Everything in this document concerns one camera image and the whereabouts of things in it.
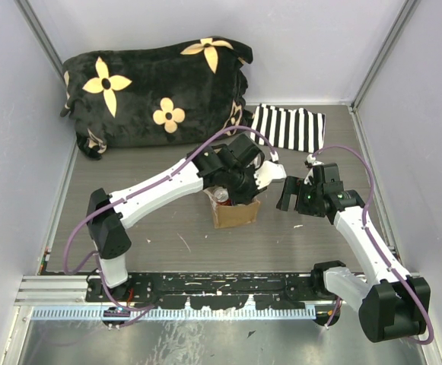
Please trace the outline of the red soda can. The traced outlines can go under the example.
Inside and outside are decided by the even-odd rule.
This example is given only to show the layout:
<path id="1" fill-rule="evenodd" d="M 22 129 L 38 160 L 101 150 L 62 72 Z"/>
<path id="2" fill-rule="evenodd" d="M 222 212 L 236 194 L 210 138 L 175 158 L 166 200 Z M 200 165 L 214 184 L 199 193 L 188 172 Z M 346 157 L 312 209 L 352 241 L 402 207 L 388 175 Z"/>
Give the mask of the red soda can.
<path id="1" fill-rule="evenodd" d="M 226 188 L 218 187 L 213 191 L 213 196 L 217 204 L 228 204 L 230 201 L 229 193 Z"/>

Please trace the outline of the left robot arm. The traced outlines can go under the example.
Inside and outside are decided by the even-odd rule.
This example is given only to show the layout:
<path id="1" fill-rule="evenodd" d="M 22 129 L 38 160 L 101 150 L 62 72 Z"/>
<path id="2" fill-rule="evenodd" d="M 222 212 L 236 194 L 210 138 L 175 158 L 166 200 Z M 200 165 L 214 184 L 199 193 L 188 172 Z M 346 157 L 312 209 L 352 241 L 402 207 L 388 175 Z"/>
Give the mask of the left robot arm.
<path id="1" fill-rule="evenodd" d="M 103 293 L 112 301 L 129 294 L 126 252 L 132 245 L 127 230 L 146 215 L 207 188 L 224 188 L 231 202 L 248 205 L 263 191 L 255 173 L 265 155 L 246 135 L 230 144 L 207 145 L 190 152 L 169 170 L 135 186 L 91 194 L 87 228 L 96 246 Z"/>

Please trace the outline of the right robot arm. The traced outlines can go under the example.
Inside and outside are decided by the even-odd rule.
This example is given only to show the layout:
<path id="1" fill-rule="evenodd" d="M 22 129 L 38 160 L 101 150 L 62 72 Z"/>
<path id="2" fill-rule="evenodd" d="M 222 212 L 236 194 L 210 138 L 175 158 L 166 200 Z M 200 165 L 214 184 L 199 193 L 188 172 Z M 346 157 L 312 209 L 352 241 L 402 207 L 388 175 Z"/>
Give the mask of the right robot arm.
<path id="1" fill-rule="evenodd" d="M 340 261 L 318 263 L 311 272 L 314 296 L 344 300 L 358 314 L 363 333 L 373 343 L 424 334 L 429 284 L 413 277 L 392 254 L 367 216 L 363 199 L 355 190 L 344 188 L 338 166 L 316 165 L 304 179 L 288 176 L 277 208 L 287 211 L 292 197 L 297 213 L 329 220 L 364 273 L 359 278 Z"/>

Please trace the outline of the cat print canvas bag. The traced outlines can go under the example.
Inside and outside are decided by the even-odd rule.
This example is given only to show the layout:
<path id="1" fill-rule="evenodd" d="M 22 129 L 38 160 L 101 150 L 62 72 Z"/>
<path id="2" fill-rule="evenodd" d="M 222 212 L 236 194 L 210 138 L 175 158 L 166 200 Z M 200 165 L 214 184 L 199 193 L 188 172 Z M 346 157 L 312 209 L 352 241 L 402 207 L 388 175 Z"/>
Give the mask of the cat print canvas bag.
<path id="1" fill-rule="evenodd" d="M 203 191 L 208 196 L 211 205 L 215 229 L 241 227 L 256 221 L 261 205 L 257 198 L 254 198 L 248 205 L 234 205 L 231 200 L 228 204 L 219 205 L 213 196 L 216 188 L 207 188 Z"/>

